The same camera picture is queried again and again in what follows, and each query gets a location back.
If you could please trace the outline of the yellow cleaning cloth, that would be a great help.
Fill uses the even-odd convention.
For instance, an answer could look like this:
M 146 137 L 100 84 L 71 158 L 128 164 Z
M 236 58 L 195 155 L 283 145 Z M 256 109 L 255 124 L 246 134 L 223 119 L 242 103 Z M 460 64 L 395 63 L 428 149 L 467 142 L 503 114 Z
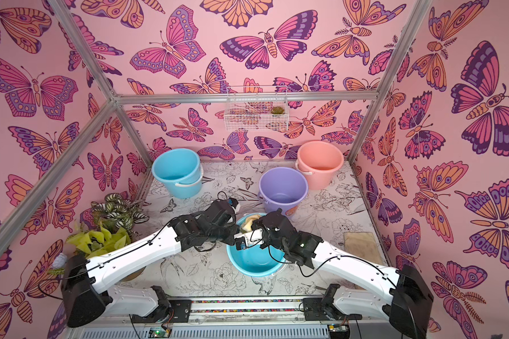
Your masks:
M 240 229 L 243 233 L 249 233 L 253 231 L 253 225 L 254 223 L 259 220 L 262 216 L 260 214 L 254 214 L 252 216 L 247 216 L 246 219 L 243 221 L 242 225 L 240 226 Z

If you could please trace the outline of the purple plastic bucket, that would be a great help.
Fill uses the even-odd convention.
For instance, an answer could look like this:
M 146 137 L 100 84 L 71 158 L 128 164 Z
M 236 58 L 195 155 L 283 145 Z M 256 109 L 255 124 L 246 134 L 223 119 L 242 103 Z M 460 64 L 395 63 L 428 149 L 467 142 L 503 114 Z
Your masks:
M 290 217 L 298 210 L 307 194 L 308 182 L 294 168 L 272 168 L 259 180 L 258 199 L 266 213 L 281 210 L 283 215 Z

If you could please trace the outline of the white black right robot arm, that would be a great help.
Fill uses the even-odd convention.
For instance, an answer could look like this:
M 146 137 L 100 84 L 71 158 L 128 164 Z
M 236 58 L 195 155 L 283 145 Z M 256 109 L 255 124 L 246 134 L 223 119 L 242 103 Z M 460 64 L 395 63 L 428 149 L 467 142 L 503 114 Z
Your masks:
M 332 294 L 332 306 L 341 314 L 361 314 L 389 321 L 409 338 L 426 338 L 433 294 L 420 272 L 411 266 L 384 266 L 349 254 L 315 234 L 298 231 L 280 211 L 237 223 L 235 246 L 275 249 L 284 264 L 326 272 L 359 286 L 366 295 L 355 297 L 343 288 Z

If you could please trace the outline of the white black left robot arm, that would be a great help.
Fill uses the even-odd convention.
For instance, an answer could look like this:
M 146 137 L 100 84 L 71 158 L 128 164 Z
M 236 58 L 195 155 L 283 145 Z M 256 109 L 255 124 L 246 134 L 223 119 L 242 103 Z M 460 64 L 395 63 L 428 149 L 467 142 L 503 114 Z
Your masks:
M 240 232 L 237 199 L 217 199 L 203 211 L 174 217 L 160 230 L 109 254 L 76 255 L 65 266 L 62 302 L 69 328 L 102 316 L 131 316 L 141 323 L 167 321 L 171 302 L 162 288 L 121 288 L 118 283 L 146 266 L 206 243 L 233 245 Z

